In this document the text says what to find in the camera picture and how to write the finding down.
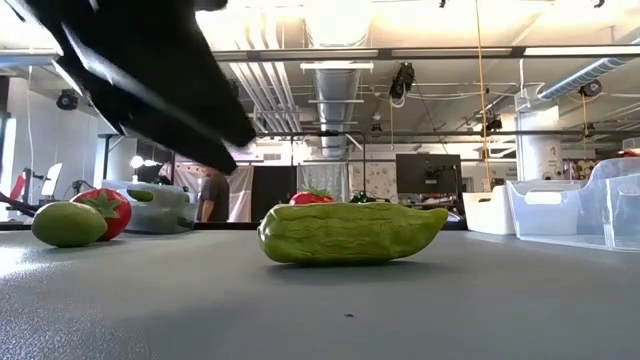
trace plastic container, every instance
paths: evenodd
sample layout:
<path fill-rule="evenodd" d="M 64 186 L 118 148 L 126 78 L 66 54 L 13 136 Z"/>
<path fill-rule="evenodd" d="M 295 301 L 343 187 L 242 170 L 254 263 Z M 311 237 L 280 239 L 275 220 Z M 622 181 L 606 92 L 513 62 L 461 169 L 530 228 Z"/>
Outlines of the plastic container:
<path fill-rule="evenodd" d="M 176 234 L 193 229 L 198 205 L 181 187 L 103 180 L 102 187 L 126 196 L 131 203 L 131 221 L 125 231 L 149 234 Z M 153 194 L 149 202 L 133 199 L 127 190 L 144 190 Z"/>
<path fill-rule="evenodd" d="M 469 230 L 495 235 L 515 233 L 506 186 L 496 186 L 490 193 L 464 193 L 462 199 Z"/>
<path fill-rule="evenodd" d="M 600 162 L 584 181 L 508 182 L 516 235 L 597 249 L 640 251 L 640 159 Z"/>

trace ceiling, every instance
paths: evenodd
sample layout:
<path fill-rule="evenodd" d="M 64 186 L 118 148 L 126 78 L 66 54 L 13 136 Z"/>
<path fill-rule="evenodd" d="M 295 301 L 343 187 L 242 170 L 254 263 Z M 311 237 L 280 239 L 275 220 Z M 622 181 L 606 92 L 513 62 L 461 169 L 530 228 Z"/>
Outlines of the ceiling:
<path fill-rule="evenodd" d="M 237 50 L 234 40 L 252 45 L 251 31 L 258 26 L 265 33 L 267 24 L 276 22 L 276 35 L 282 48 L 309 46 L 305 18 L 315 16 L 326 23 L 327 32 L 339 37 L 353 24 L 369 21 L 369 47 L 453 47 L 477 46 L 476 8 L 474 0 L 230 0 L 229 7 L 217 13 L 199 13 L 198 22 L 215 50 Z M 479 0 L 480 29 L 483 46 L 517 45 L 593 45 L 624 44 L 640 35 L 640 2 L 608 0 L 599 9 L 590 0 Z M 19 23 L 4 5 L 0 5 L 0 45 L 5 48 L 52 47 L 48 34 Z M 594 59 L 526 59 L 522 69 L 518 59 L 485 60 L 483 78 L 489 93 L 485 104 L 505 93 L 517 90 L 521 81 L 542 86 L 554 84 L 575 73 Z M 407 98 L 404 107 L 393 110 L 394 131 L 479 130 L 474 112 L 482 108 L 478 60 L 413 61 L 416 81 L 412 94 L 429 100 Z M 368 129 L 378 113 L 383 130 L 391 130 L 387 96 L 391 79 L 398 70 L 395 61 L 376 61 L 371 71 L 362 70 L 352 128 Z M 221 64 L 230 78 L 236 75 L 229 64 Z M 313 71 L 302 71 L 300 62 L 286 62 L 284 68 L 295 104 L 315 109 L 309 100 L 316 99 Z M 11 69 L 20 74 L 20 69 Z M 57 96 L 67 87 L 53 69 L 34 71 L 33 88 Z M 635 60 L 599 79 L 604 94 L 587 104 L 587 121 L 597 129 L 640 128 L 640 60 Z M 253 102 L 241 90 L 241 100 L 248 111 Z M 559 99 L 560 129 L 579 130 L 584 123 L 582 104 L 577 94 Z M 514 112 L 513 107 L 502 110 Z M 304 123 L 305 129 L 318 128 L 317 122 Z M 602 136 L 590 140 L 601 147 L 619 146 L 624 136 Z M 394 142 L 428 142 L 437 139 L 400 137 Z M 389 138 L 373 141 L 389 142 Z M 480 141 L 478 137 L 448 137 L 446 141 Z"/>

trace red tomato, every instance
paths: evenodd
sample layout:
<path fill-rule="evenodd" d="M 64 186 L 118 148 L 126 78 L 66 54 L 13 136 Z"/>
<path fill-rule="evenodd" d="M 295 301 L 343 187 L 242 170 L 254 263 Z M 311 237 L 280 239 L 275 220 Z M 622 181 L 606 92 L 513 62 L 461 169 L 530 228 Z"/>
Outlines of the red tomato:
<path fill-rule="evenodd" d="M 317 195 L 311 192 L 299 192 L 291 198 L 289 201 L 290 205 L 305 205 L 305 204 L 315 204 L 315 203 L 330 203 L 335 202 L 335 200 L 328 195 Z"/>
<path fill-rule="evenodd" d="M 131 204 L 126 197 L 111 189 L 93 189 L 76 195 L 73 202 L 98 210 L 107 222 L 107 232 L 98 241 L 109 241 L 120 235 L 131 220 Z"/>

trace gray table surface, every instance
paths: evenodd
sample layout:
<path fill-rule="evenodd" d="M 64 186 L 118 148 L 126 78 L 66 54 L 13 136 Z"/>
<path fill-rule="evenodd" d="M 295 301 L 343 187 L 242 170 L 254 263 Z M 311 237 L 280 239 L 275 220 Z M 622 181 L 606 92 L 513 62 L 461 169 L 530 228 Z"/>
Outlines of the gray table surface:
<path fill-rule="evenodd" d="M 254 232 L 57 250 L 0 234 L 2 359 L 638 359 L 640 254 L 441 233 L 382 267 Z"/>

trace man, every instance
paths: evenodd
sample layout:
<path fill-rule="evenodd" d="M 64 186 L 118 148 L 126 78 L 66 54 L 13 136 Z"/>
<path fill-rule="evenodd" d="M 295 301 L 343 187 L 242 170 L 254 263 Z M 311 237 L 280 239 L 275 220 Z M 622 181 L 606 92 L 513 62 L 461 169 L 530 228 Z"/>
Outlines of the man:
<path fill-rule="evenodd" d="M 229 183 L 214 168 L 207 168 L 198 203 L 198 220 L 227 222 L 229 219 Z"/>

